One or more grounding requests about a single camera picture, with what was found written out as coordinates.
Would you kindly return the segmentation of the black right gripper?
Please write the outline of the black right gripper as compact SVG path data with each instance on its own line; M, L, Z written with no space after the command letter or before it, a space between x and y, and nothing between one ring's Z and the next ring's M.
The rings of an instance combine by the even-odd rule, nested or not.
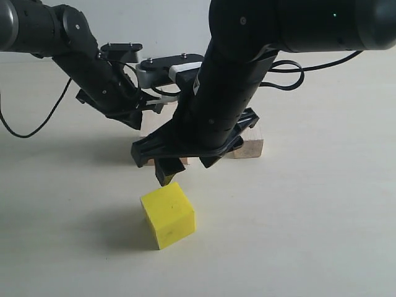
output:
M192 92L183 100L176 123L179 136L170 120L134 142L131 156L136 165L141 168L153 160L155 176L164 187L185 170L182 158L198 158L210 168L240 148L244 143L241 132L259 121L254 110L246 107L277 54L269 50L251 62L237 62L226 58L211 41Z

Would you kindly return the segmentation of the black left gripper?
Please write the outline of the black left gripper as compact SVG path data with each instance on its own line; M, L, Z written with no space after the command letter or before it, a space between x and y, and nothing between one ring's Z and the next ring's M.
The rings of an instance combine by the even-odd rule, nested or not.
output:
M165 103L145 101L136 110L138 89L115 60L97 54L63 54L53 61L87 94L88 103L108 119L141 130L142 111L160 114Z

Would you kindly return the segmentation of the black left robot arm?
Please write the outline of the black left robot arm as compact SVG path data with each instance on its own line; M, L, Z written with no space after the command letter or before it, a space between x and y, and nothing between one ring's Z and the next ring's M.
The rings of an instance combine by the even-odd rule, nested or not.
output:
M144 111L163 109L123 70L141 49L140 43L99 46L83 12L72 6L1 1L2 52L51 58L79 86L78 101L136 130Z

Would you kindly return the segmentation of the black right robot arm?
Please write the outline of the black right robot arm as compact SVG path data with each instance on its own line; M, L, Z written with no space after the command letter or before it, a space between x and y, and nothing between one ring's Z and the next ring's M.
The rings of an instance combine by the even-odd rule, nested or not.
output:
M395 45L394 1L212 1L203 61L172 66L180 89L173 117L135 142L137 166L149 160L163 186L197 157L211 167L243 145L258 116L248 103L279 52L387 50Z

